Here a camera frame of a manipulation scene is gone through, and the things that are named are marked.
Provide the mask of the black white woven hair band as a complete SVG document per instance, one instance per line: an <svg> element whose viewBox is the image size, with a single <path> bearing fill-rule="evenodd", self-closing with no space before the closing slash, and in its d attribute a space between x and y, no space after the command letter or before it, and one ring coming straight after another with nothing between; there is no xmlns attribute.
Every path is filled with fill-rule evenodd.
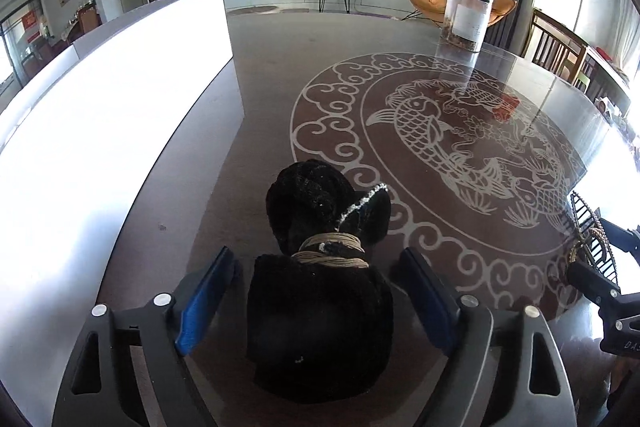
<svg viewBox="0 0 640 427"><path fill-rule="evenodd" d="M592 211L582 196L575 191L570 193L570 210L576 234L570 261L585 262L619 291L616 261L597 213Z"/></svg>

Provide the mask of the wooden dining chair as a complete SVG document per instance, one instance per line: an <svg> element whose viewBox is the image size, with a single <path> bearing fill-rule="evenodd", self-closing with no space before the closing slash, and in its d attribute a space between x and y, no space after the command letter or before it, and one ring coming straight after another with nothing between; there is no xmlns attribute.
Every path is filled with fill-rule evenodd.
<svg viewBox="0 0 640 427"><path fill-rule="evenodd" d="M541 10L534 9L521 57L574 83L582 70L588 43Z"/></svg>

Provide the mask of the clear plastic jar black lid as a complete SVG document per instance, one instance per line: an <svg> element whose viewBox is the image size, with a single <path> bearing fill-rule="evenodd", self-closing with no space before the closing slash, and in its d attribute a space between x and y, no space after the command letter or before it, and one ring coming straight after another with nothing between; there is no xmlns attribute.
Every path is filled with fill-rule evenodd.
<svg viewBox="0 0 640 427"><path fill-rule="evenodd" d="M471 53L480 52L494 0L446 0L442 38Z"/></svg>

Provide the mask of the black beanie hat bundle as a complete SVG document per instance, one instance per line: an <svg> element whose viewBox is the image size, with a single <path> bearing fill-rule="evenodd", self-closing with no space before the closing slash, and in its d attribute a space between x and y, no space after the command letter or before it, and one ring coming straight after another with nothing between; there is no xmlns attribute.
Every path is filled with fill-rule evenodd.
<svg viewBox="0 0 640 427"><path fill-rule="evenodd" d="M266 196L279 254L260 255L247 296L258 384L298 402L369 391L394 338L390 285L368 258L390 224L385 184L357 191L324 161L284 168Z"/></svg>

